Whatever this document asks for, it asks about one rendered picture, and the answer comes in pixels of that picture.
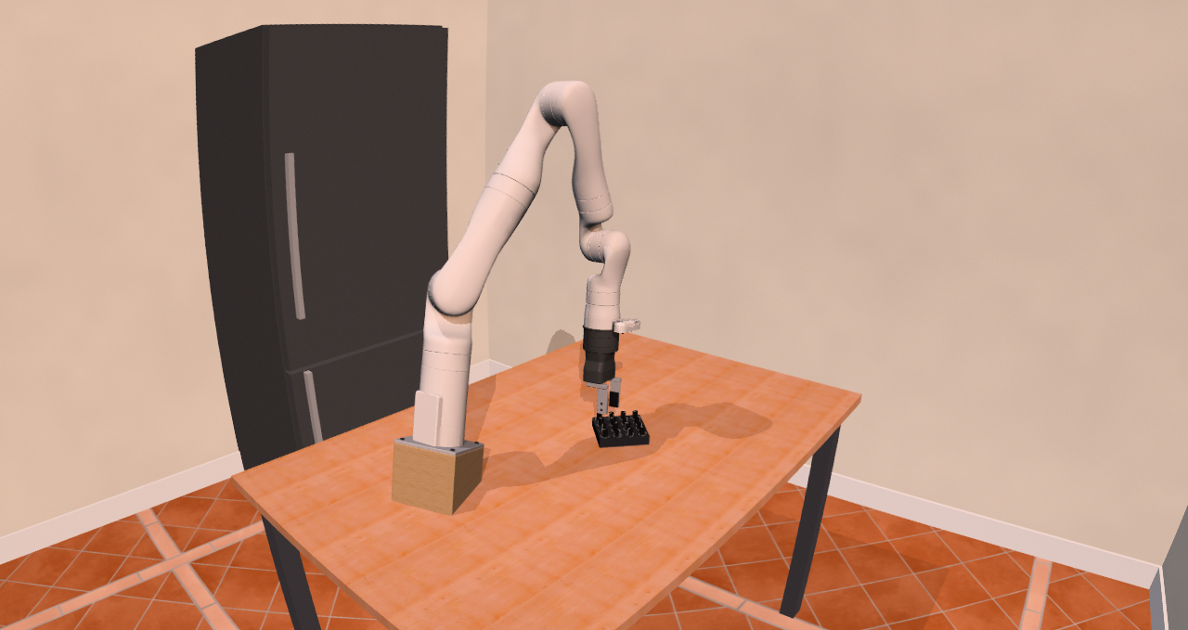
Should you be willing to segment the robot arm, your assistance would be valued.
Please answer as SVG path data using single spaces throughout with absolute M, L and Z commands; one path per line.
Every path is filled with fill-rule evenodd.
M 601 225 L 613 216 L 613 204 L 602 164 L 598 97 L 584 82 L 550 82 L 538 93 L 522 131 L 484 187 L 457 248 L 429 282 L 421 390 L 413 409 L 412 440 L 417 443 L 465 445 L 472 307 L 497 256 L 537 196 L 546 149 L 562 126 L 568 127 L 575 147 L 571 187 L 580 212 L 580 250 L 589 262 L 605 264 L 599 275 L 588 278 L 586 302 L 601 307 L 620 303 L 628 237 Z

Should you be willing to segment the black knob box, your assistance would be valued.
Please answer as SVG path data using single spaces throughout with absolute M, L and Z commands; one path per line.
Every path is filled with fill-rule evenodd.
M 637 410 L 633 410 L 632 415 L 628 416 L 626 411 L 621 411 L 621 416 L 613 415 L 614 412 L 609 412 L 609 416 L 598 414 L 596 418 L 590 418 L 590 427 L 598 435 L 600 448 L 618 447 L 618 445 L 650 445 L 650 435 Z

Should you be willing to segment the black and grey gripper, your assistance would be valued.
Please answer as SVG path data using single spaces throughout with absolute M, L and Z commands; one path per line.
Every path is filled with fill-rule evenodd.
M 598 414 L 607 415 L 608 412 L 608 389 L 609 407 L 619 407 L 621 378 L 615 377 L 614 361 L 619 346 L 619 333 L 638 329 L 640 329 L 638 319 L 620 319 L 620 304 L 601 307 L 586 302 L 583 382 L 587 386 L 598 388 Z M 611 386 L 602 384 L 608 380 Z

